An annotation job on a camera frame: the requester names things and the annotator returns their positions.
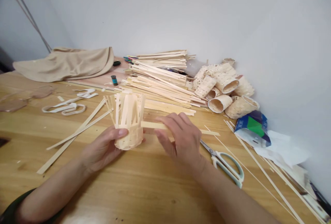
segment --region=scissor handle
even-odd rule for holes
[[[217,165],[219,165],[225,171],[225,173],[236,183],[236,185],[239,188],[242,188],[242,182],[244,181],[244,171],[242,170],[240,164],[227,153],[222,153],[217,151],[215,151],[215,153],[217,157],[214,156],[211,157],[211,159],[213,160],[214,167],[217,168]],[[229,163],[224,158],[222,158],[222,156],[228,157],[234,162],[234,164],[237,166],[239,170],[239,174],[234,168],[232,168],[231,165],[229,165]]]

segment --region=white ribbon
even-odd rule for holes
[[[84,89],[84,90],[74,90],[74,91],[84,91],[83,93],[78,93],[77,98],[74,99],[69,99],[67,101],[61,102],[55,106],[45,106],[41,110],[44,113],[57,113],[62,111],[62,114],[67,116],[67,115],[73,115],[73,114],[79,114],[85,111],[86,106],[84,104],[76,104],[75,102],[80,100],[80,99],[89,99],[92,98],[93,96],[99,95],[98,93],[91,94],[92,92],[95,91],[95,89]],[[82,107],[81,110],[76,111],[77,107]]]

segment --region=green sleeve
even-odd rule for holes
[[[21,202],[23,202],[23,200],[30,195],[30,193],[32,191],[34,191],[34,189],[24,193],[23,195],[21,195],[20,197],[18,197],[15,201],[13,201],[5,210],[5,212],[1,215],[0,217],[0,224],[18,224],[16,222],[15,219],[15,213],[16,210],[18,209],[18,207],[20,206]],[[55,222],[55,220],[61,215],[62,213],[61,209],[57,214],[55,214],[53,217],[51,217],[48,221],[45,221],[44,224],[52,224]]]

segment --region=beige cloth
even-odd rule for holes
[[[26,78],[40,82],[97,77],[110,70],[114,63],[111,47],[79,50],[58,47],[44,59],[14,62],[14,68]]]

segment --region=small bottle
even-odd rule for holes
[[[118,85],[116,76],[111,76],[111,80],[113,81],[113,85],[114,86],[117,86]]]

